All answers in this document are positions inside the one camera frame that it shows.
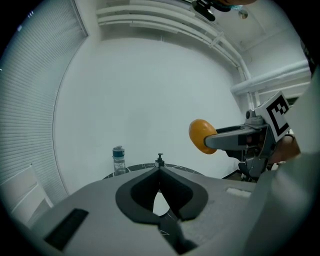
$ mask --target white blind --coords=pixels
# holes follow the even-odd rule
[[[53,148],[64,73],[86,37],[70,0],[42,2],[0,60],[0,183],[32,164],[55,204],[67,196]]]

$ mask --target orange object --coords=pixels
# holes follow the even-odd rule
[[[216,129],[206,120],[196,119],[189,126],[189,136],[193,144],[203,153],[211,155],[216,149],[205,145],[205,137],[217,134]]]

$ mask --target white chair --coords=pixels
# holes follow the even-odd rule
[[[40,204],[53,207],[32,165],[0,184],[0,193],[9,214],[28,228]]]

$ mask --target black camera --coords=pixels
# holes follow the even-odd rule
[[[214,22],[216,17],[210,11],[210,7],[217,9],[220,12],[229,12],[231,10],[230,7],[224,5],[221,2],[217,2],[214,0],[196,0],[192,2],[193,9],[200,13],[202,16],[207,18],[209,21]]]

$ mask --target clear plastic bottle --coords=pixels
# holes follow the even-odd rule
[[[126,173],[126,163],[125,163],[125,150],[122,146],[116,146],[113,148],[113,166],[114,166],[114,176],[118,176]]]

